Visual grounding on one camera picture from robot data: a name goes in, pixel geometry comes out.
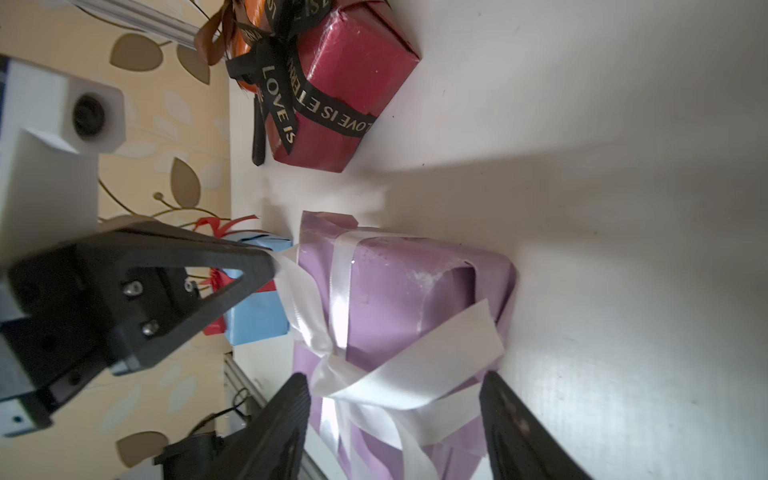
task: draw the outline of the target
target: white ribbon bow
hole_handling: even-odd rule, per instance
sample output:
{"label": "white ribbon bow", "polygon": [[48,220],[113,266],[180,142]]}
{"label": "white ribbon bow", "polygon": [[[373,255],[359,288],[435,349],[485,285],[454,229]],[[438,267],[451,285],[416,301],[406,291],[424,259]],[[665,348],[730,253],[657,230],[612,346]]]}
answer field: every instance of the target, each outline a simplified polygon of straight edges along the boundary
{"label": "white ribbon bow", "polygon": [[277,292],[291,326],[321,358],[310,381],[323,398],[320,436],[334,454],[344,448],[353,478],[372,478],[351,442],[351,426],[402,450],[406,480],[438,480],[421,445],[441,442],[480,415],[480,384],[451,392],[504,353],[495,320],[483,300],[365,372],[346,361],[349,291],[355,248],[364,239],[410,237],[354,230],[334,244],[330,277],[330,330],[315,280],[288,257],[278,265]]}

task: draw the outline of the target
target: purple wrapping paper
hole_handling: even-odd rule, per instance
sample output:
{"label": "purple wrapping paper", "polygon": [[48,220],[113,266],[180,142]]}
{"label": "purple wrapping paper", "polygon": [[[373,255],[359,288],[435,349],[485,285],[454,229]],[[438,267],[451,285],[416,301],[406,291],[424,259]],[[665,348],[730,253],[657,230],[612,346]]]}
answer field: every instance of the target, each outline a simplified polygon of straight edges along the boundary
{"label": "purple wrapping paper", "polygon": [[[333,242],[357,229],[354,217],[304,212],[299,265],[317,282],[328,321]],[[508,315],[502,312],[515,285],[515,269],[502,255],[426,238],[380,237],[363,240],[355,250],[349,308],[350,363],[371,371],[457,313],[487,299],[506,338]],[[293,370],[311,378],[319,358],[300,344]],[[462,387],[482,380],[485,371]],[[312,397],[310,425],[319,431],[320,398]],[[376,480],[402,480],[402,452],[353,425],[353,448]],[[478,417],[436,445],[424,447],[441,478],[472,477],[486,453]],[[350,480],[349,460],[337,452]]]}

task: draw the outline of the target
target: gift box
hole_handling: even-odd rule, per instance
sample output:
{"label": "gift box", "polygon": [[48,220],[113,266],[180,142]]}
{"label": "gift box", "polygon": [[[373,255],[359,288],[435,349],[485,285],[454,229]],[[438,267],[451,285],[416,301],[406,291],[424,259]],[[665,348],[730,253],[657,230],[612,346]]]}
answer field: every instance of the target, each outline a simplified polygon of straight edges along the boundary
{"label": "gift box", "polygon": [[[263,230],[233,230],[238,223],[255,218],[254,216],[243,217],[224,225],[217,218],[203,218],[197,221],[195,229],[202,225],[209,225],[216,238],[248,243],[273,252],[291,248],[293,243],[290,239]],[[239,270],[211,269],[210,279],[202,283],[211,285],[216,291],[232,283],[242,274]],[[211,323],[204,333],[206,335],[223,333],[230,345],[237,346],[285,335],[288,333],[288,328],[288,319],[280,303],[275,284],[269,282]]]}
{"label": "gift box", "polygon": [[503,353],[510,261],[305,212],[298,271],[281,262],[310,425],[347,476],[471,478],[486,454],[478,393]]}
{"label": "gift box", "polygon": [[[263,162],[266,121],[275,160],[342,171],[419,62],[389,4],[244,0],[231,5],[229,18],[237,28],[225,28],[222,35],[230,36],[233,58],[227,69],[261,96],[254,105],[254,163]],[[229,2],[224,8],[220,17],[226,21]],[[212,38],[215,29],[202,31]],[[210,42],[197,44],[209,63],[218,60]]]}

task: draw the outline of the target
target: white table surface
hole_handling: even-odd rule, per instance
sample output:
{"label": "white table surface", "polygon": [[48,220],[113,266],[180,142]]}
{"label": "white table surface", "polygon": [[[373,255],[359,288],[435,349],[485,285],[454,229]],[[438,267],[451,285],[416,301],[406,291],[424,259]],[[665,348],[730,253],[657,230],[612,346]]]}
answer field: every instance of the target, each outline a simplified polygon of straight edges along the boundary
{"label": "white table surface", "polygon": [[[254,167],[232,88],[233,215],[504,253],[503,375],[596,479],[765,478],[768,2],[390,2],[423,60],[344,174]],[[267,392],[287,340],[235,349]]]}

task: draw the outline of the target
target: patterned wallpaper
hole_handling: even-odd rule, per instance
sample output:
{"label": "patterned wallpaper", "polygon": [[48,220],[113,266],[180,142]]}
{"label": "patterned wallpaper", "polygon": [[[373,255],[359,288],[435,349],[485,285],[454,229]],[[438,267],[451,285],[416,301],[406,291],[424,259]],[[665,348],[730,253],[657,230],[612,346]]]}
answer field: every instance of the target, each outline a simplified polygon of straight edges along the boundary
{"label": "patterned wallpaper", "polygon": [[[189,1],[154,8],[201,25]],[[218,2],[201,0],[214,12]],[[162,38],[110,25],[63,0],[0,2],[0,53],[120,88],[127,141],[100,159],[99,215],[156,217],[188,225],[228,217],[228,77]],[[96,378],[54,415],[55,427],[16,439],[0,437],[3,479],[113,478],[126,467],[115,442],[159,431],[171,442],[230,400],[223,397],[222,336],[197,336],[146,372]]]}

